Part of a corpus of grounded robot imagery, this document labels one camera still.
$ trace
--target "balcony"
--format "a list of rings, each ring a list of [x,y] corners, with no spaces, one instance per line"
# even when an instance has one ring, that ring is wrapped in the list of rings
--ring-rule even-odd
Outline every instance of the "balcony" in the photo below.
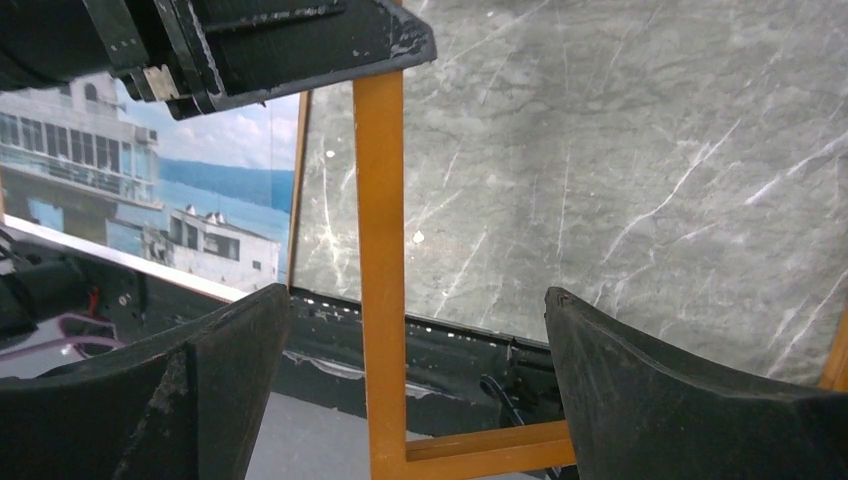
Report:
[[[9,145],[0,146],[0,164],[5,167],[73,186],[122,203],[155,210],[162,202],[154,195],[152,182],[101,170],[70,160],[53,158]]]

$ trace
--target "sky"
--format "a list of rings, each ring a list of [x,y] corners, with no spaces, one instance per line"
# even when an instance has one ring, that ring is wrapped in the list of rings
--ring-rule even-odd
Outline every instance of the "sky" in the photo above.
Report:
[[[135,102],[121,82],[125,120],[158,132],[160,157],[263,170],[293,170],[300,95],[177,122],[162,103]]]

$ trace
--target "white edge trim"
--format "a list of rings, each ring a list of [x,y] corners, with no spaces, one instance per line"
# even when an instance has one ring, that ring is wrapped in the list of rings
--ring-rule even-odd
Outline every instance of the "white edge trim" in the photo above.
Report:
[[[78,250],[83,253],[117,263],[122,267],[126,267],[138,272],[165,280],[176,286],[193,290],[195,292],[216,298],[224,302],[235,302],[247,295],[241,290],[221,285],[220,283],[206,280],[205,278],[192,275],[190,273],[181,272],[177,269],[166,267],[149,260],[145,260],[129,253],[119,252],[113,248],[83,240],[67,233],[53,230],[42,225],[36,225],[32,222],[5,215],[5,224],[9,228],[13,228],[23,233],[27,233],[44,240],[64,245],[68,248]]]

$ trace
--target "air conditioner unit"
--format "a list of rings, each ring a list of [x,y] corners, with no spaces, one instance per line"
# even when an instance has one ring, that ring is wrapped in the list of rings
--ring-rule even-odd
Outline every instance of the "air conditioner unit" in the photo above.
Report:
[[[156,135],[156,130],[151,130],[149,128],[137,128],[135,130],[135,139],[138,143],[141,144],[157,144],[159,142],[158,135]]]

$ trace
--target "wall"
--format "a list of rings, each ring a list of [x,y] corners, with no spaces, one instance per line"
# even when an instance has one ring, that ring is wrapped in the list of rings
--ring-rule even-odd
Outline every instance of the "wall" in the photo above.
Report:
[[[74,82],[71,82],[71,97],[74,99],[74,108],[79,111],[91,111],[91,104],[95,102],[88,101],[85,97],[85,87],[91,84],[97,88],[97,98],[102,103],[117,105],[118,92],[115,88],[115,80],[106,74],[90,75],[82,77]],[[102,116],[118,118],[118,109],[99,109],[98,114]]]
[[[245,292],[252,292],[277,281],[277,264],[280,259],[281,244],[256,238],[254,236],[233,233],[231,229],[210,225],[200,218],[183,212],[175,212],[186,224],[198,228],[198,247],[202,250],[204,236],[206,233],[221,235],[239,240],[239,259],[219,257],[214,254],[204,253],[190,249],[186,246],[174,245],[172,257],[177,270],[193,273],[207,280],[219,282],[228,287],[237,288]],[[188,229],[183,226],[182,245],[188,243]],[[261,263],[262,277],[265,283],[257,283],[256,270],[253,262]]]
[[[415,0],[407,308],[545,340],[560,285],[689,351],[817,381],[848,291],[848,9]],[[295,284],[360,296],[350,85],[313,96]]]

